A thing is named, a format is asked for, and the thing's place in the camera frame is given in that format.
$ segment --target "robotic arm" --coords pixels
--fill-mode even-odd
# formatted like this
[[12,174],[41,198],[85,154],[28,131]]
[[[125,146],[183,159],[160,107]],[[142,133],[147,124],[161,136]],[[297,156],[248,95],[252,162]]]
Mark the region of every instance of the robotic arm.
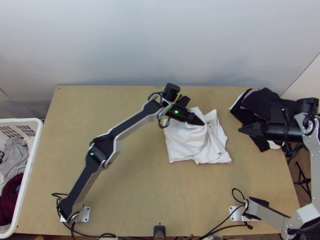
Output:
[[163,92],[155,92],[150,95],[148,101],[142,106],[142,110],[119,123],[106,134],[92,140],[86,155],[86,166],[71,192],[57,205],[58,211],[68,224],[74,223],[83,213],[85,196],[100,172],[109,168],[120,153],[120,141],[123,138],[144,124],[155,120],[158,120],[161,128],[167,127],[169,120],[166,126],[160,123],[163,116],[193,125],[204,125],[202,120],[186,108],[190,98],[180,95],[179,91],[178,86],[168,83]]
[[299,142],[310,152],[312,182],[312,203],[298,209],[289,217],[269,207],[269,202],[253,197],[246,199],[245,206],[240,208],[246,219],[263,220],[279,230],[284,239],[306,239],[316,236],[320,231],[320,131],[316,98],[298,100],[295,121],[289,122],[285,109],[273,110],[270,122],[256,122],[239,129],[239,132],[266,140]]

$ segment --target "white cloth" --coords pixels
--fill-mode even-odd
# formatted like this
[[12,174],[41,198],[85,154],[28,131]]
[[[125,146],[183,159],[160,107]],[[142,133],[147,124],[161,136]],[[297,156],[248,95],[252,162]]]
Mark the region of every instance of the white cloth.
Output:
[[24,140],[25,140],[25,141],[26,141],[26,143],[27,143],[27,146],[28,146],[28,153],[29,153],[29,155],[30,155],[31,148],[32,148],[32,145],[33,145],[34,137],[27,137],[27,138],[24,138]]
[[3,175],[0,173],[0,196],[2,194],[2,190],[4,188],[4,186],[6,185],[6,181],[4,180]]
[[232,162],[225,150],[228,137],[219,123],[217,110],[212,110],[205,116],[198,107],[191,108],[190,111],[206,124],[196,126],[170,120],[169,126],[164,128],[169,162],[191,159],[197,164]]

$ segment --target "black garment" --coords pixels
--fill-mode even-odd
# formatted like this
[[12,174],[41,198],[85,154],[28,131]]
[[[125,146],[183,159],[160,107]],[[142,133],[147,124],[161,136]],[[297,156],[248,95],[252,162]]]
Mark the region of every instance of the black garment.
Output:
[[296,102],[292,100],[281,99],[275,92],[268,88],[263,88],[259,91],[251,93],[248,97],[246,97],[246,99],[241,103],[241,106],[267,121],[271,120],[271,108],[287,108],[289,121],[293,122]]
[[[254,122],[264,122],[263,119],[256,116],[253,112],[251,112],[247,109],[240,108],[244,97],[251,89],[252,88],[246,90],[246,92],[241,96],[241,98],[237,101],[237,103],[230,110],[230,112],[243,124],[243,126],[248,125],[248,124],[252,124]],[[250,138],[254,141],[254,143],[257,145],[257,147],[259,148],[259,150],[261,152],[264,152],[264,151],[270,149],[270,146],[269,146],[269,143],[267,142],[267,140],[254,138],[254,137],[250,137]]]

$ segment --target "crumpled towel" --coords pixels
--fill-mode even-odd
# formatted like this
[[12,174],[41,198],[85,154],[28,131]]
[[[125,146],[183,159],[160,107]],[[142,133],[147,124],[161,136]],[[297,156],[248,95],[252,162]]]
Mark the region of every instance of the crumpled towel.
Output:
[[212,110],[205,116],[198,107],[191,108],[190,111],[206,124],[196,126],[170,119],[169,126],[164,128],[169,162],[191,159],[196,164],[232,162],[225,150],[228,137],[219,123],[217,110]]
[[24,172],[28,161],[26,141],[19,138],[9,138],[4,144],[4,157],[0,164],[0,172],[6,181]]
[[18,199],[16,188],[21,184],[22,178],[23,173],[18,174],[7,182],[3,188],[0,196],[0,226],[7,225],[12,221]]

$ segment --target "maroon clothing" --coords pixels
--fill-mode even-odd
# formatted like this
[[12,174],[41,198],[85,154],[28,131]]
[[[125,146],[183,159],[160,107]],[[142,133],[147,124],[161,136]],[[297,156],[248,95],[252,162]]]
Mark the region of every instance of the maroon clothing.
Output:
[[16,188],[22,182],[23,173],[10,179],[2,190],[0,196],[0,226],[11,223],[14,208],[18,195],[16,194]]

